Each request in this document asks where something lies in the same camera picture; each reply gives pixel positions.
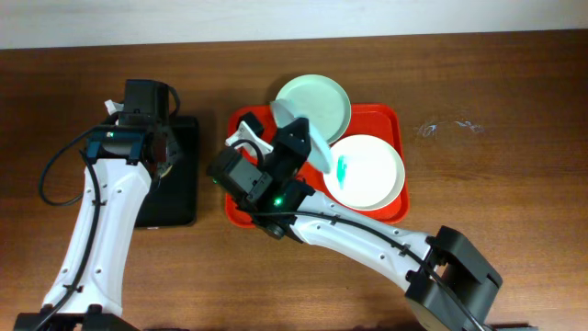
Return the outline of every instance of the white wall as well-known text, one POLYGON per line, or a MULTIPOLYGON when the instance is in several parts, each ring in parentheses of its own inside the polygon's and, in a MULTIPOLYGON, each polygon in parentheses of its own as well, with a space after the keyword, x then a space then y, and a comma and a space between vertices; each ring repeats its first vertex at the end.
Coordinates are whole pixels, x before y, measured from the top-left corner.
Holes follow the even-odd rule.
POLYGON ((0 48, 588 28, 588 0, 0 0, 0 48))

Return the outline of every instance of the wooden table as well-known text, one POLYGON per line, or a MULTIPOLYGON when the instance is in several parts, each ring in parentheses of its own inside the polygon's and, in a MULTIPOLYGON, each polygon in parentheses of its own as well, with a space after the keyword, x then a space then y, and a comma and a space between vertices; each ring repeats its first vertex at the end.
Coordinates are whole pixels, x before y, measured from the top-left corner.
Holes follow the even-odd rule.
MULTIPOLYGON (((401 291, 335 252, 231 225, 204 169, 227 119, 290 78, 324 74, 352 102, 401 121, 411 211, 400 223, 465 234, 504 285, 488 321, 545 330, 588 324, 588 31, 0 51, 0 329, 36 312, 62 263, 77 207, 36 186, 48 159, 105 117, 126 78, 175 86, 201 124, 198 222, 135 232, 124 318, 193 330, 404 330, 401 291), (456 121, 480 126, 461 127, 456 121)), ((77 153, 48 179, 83 185, 77 153)))

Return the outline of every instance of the tray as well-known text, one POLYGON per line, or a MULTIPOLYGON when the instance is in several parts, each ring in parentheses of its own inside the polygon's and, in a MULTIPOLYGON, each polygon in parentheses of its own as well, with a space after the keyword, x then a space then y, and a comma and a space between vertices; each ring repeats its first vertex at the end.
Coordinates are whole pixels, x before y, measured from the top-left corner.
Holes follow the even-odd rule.
MULTIPOLYGON (((270 142, 271 138, 276 134, 276 124, 272 117, 269 106, 249 106, 241 108, 234 112, 229 119, 228 136, 234 134, 239 124, 239 118, 247 112, 253 112, 256 117, 264 125, 264 134, 262 139, 266 142, 270 142)), ((401 143, 401 130, 398 123, 396 113, 388 106, 382 104, 355 104, 352 105, 352 116, 351 122, 347 131, 343 135, 344 137, 355 135, 355 134, 369 134, 389 143, 404 159, 402 154, 402 143, 401 143)), ((250 157, 247 152, 243 152, 247 159, 254 160, 250 157)), ((324 192, 329 198, 333 198, 331 193, 327 190, 322 180, 322 173, 315 170, 308 163, 304 164, 302 169, 299 171, 298 178, 305 178, 307 184, 313 188, 324 192)), ((376 211, 357 211, 361 214, 378 220, 382 223, 392 224, 397 223, 406 216, 410 208, 408 189, 406 188, 406 180, 404 181, 404 187, 402 188, 401 194, 388 206, 376 210, 376 211)), ((231 223, 240 226, 242 228, 254 228, 251 217, 242 211, 237 211, 237 205, 227 194, 225 196, 224 210, 231 223)))

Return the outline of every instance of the black cable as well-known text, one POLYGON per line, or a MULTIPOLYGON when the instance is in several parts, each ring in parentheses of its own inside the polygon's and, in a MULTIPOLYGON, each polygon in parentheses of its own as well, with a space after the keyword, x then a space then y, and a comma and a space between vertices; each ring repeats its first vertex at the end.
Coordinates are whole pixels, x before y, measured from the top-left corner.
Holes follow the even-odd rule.
POLYGON ((311 216, 311 217, 316 217, 316 218, 321 218, 324 220, 329 220, 331 222, 334 222, 335 224, 337 223, 342 223, 342 224, 347 224, 347 225, 351 225, 354 226, 358 229, 364 230, 368 233, 374 234, 376 237, 384 240, 385 242, 387 242, 388 244, 390 244, 392 247, 394 248, 398 248, 400 249, 404 254, 406 254, 407 256, 409 256, 410 258, 412 258, 416 263, 419 264, 419 266, 421 266, 421 268, 428 273, 431 277, 433 277, 433 279, 435 280, 435 282, 439 285, 439 287, 449 296, 449 298, 451 298, 451 300, 453 300, 455 302, 455 304, 458 306, 459 310, 461 310, 461 312, 463 312, 464 315, 466 315, 466 317, 468 317, 469 321, 474 325, 474 327, 479 330, 479 331, 487 331, 484 326, 482 326, 482 324, 478 321, 478 319, 476 319, 476 316, 474 316, 468 309, 468 307, 465 306, 465 304, 463 304, 463 302, 458 298, 458 296, 453 292, 453 290, 451 290, 446 284, 445 282, 441 279, 441 277, 433 270, 433 268, 431 268, 429 265, 426 264, 426 262, 424 262, 419 256, 417 256, 413 251, 411 251, 410 249, 408 249, 407 246, 400 244, 399 242, 391 239, 390 237, 388 237, 387 235, 374 230, 362 223, 357 223, 357 222, 353 222, 353 221, 349 221, 349 220, 345 220, 345 219, 341 219, 337 216, 331 216, 331 215, 325 215, 322 213, 318 213, 318 212, 313 212, 313 211, 277 211, 277 212, 249 212, 249 211, 245 211, 247 213, 249 213, 250 215, 253 216, 296 216, 296 215, 301 215, 301 216, 311 216))
POLYGON ((96 236, 96 228, 98 227, 98 220, 100 218, 100 186, 98 184, 98 178, 96 177, 96 172, 90 162, 88 161, 85 153, 80 151, 80 155, 84 160, 85 166, 90 173, 90 177, 92 178, 92 183, 94 184, 94 217, 92 218, 92 226, 90 227, 90 233, 88 235, 88 240, 85 244, 84 255, 82 256, 82 261, 80 262, 80 266, 75 273, 75 277, 73 278, 73 282, 71 285, 67 286, 67 291, 63 295, 63 297, 51 308, 51 310, 43 317, 43 319, 35 326, 32 330, 39 331, 41 330, 49 320, 65 305, 65 303, 74 295, 74 292, 77 291, 77 286, 80 283, 80 279, 84 275, 85 266, 88 263, 88 258, 90 258, 90 253, 92 251, 92 245, 94 243, 94 237, 96 236))
MULTIPOLYGON (((119 119, 119 112, 115 112, 111 115, 109 115, 107 117, 106 120, 104 120, 102 122, 102 124, 114 124, 117 120, 119 119)), ((84 192, 78 194, 75 198, 68 200, 68 201, 64 201, 64 202, 55 202, 55 201, 51 201, 49 200, 49 198, 47 198, 47 196, 45 196, 45 191, 43 189, 43 186, 45 185, 45 177, 47 176, 47 173, 49 172, 49 169, 51 169, 51 166, 53 166, 53 163, 60 157, 62 156, 62 154, 67 151, 68 149, 70 149, 72 146, 74 146, 75 144, 77 144, 79 141, 81 141, 82 139, 84 139, 84 137, 86 135, 88 135, 94 128, 80 134, 79 136, 77 136, 75 139, 73 139, 72 141, 70 141, 68 144, 66 144, 61 150, 59 150, 59 152, 57 152, 52 158, 51 160, 49 160, 49 162, 45 165, 45 168, 43 169, 43 172, 40 174, 40 178, 39 178, 39 196, 40 198, 47 203, 48 205, 54 206, 54 207, 64 207, 64 206, 71 206, 73 204, 75 204, 77 201, 79 201, 83 196, 84 196, 84 192)))
POLYGON ((175 90, 175 88, 171 87, 171 86, 167 86, 169 88, 169 92, 172 94, 172 97, 174 97, 174 102, 175 102, 175 109, 174 111, 172 111, 169 114, 169 117, 173 117, 175 115, 177 115, 177 113, 180 111, 180 96, 177 94, 177 91, 175 90))
POLYGON ((249 145, 251 145, 251 147, 253 147, 255 149, 255 155, 257 156, 257 167, 263 166, 264 165, 264 155, 261 153, 261 149, 259 149, 259 146, 257 146, 254 142, 250 141, 249 139, 240 139, 240 140, 232 143, 231 147, 235 148, 242 143, 248 143, 249 145))

